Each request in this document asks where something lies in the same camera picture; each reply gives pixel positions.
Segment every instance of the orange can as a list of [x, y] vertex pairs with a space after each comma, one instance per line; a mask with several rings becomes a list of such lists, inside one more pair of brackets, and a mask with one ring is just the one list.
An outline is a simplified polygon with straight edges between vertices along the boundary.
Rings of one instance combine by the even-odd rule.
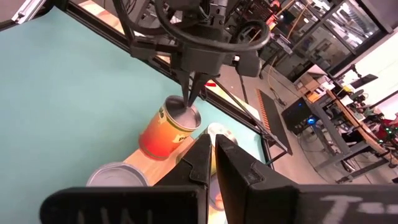
[[181, 96], [169, 96], [140, 135], [139, 147], [148, 157], [165, 160], [200, 123], [195, 106], [188, 108]]

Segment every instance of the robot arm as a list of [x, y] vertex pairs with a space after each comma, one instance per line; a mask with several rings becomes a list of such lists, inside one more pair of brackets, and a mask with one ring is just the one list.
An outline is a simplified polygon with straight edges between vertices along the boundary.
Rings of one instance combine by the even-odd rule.
[[[157, 52], [171, 55], [170, 67], [182, 86], [186, 106], [193, 104], [208, 80], [220, 74], [222, 64], [232, 63], [234, 55], [241, 57], [241, 62], [237, 65], [240, 75], [255, 77], [259, 73], [260, 60], [256, 50], [269, 40], [269, 28], [264, 21], [249, 21], [243, 26], [260, 27], [260, 38], [250, 43], [230, 44], [224, 32], [228, 0], [212, 1], [211, 4], [209, 0], [166, 0], [165, 3], [173, 11], [183, 11], [182, 22], [178, 24], [170, 23], [163, 10], [164, 1], [155, 0], [160, 28], [138, 26], [128, 18], [121, 0], [113, 0], [113, 3], [129, 41], [131, 56], [145, 60], [155, 57]], [[136, 37], [133, 31], [144, 35], [168, 34], [176, 38], [177, 44], [158, 44], [150, 37]], [[193, 75], [191, 90], [190, 75]]]

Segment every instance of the open can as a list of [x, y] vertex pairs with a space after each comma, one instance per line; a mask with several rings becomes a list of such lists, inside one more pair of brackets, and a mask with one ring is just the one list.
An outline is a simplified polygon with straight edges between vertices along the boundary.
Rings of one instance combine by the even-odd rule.
[[165, 160], [200, 123], [195, 106], [186, 107], [181, 96], [169, 96], [140, 135], [139, 147], [148, 157]]
[[[236, 140], [235, 136], [232, 134], [232, 132], [230, 130], [228, 130], [226, 127], [224, 127], [222, 124], [219, 124], [219, 123], [211, 123], [211, 124], [209, 124], [209, 126], [199, 135], [199, 137], [202, 134], [209, 134], [210, 135], [210, 139], [211, 139], [211, 175], [213, 175], [213, 174], [216, 173], [216, 151], [215, 151], [216, 150], [216, 135], [217, 134], [223, 134], [229, 140], [234, 142], [235, 144], [238, 144], [238, 141]], [[181, 158], [188, 152], [188, 150], [191, 148], [193, 143], [191, 143], [191, 145], [188, 146], [186, 148], [186, 150], [184, 150], [183, 152], [181, 152], [177, 156], [176, 163], [180, 162]]]

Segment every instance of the can label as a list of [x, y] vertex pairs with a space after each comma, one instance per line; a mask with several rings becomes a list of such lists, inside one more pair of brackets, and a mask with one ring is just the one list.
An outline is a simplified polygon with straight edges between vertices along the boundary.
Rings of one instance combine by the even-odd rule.
[[193, 131], [179, 126], [163, 105], [140, 135], [139, 146], [147, 156], [165, 160]]

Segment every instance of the red object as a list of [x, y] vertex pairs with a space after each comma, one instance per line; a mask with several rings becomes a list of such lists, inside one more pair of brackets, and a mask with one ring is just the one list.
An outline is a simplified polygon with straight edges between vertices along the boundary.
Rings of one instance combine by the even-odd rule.
[[[389, 120], [389, 119], [381, 120], [382, 126], [398, 128], [398, 123], [391, 124], [391, 122], [393, 122], [393, 120]], [[377, 138], [379, 138], [381, 140], [385, 140], [388, 137], [388, 133], [382, 126], [379, 128], [379, 131], [375, 133], [375, 135]]]
[[206, 83], [206, 86], [216, 87], [217, 85], [215, 83]]

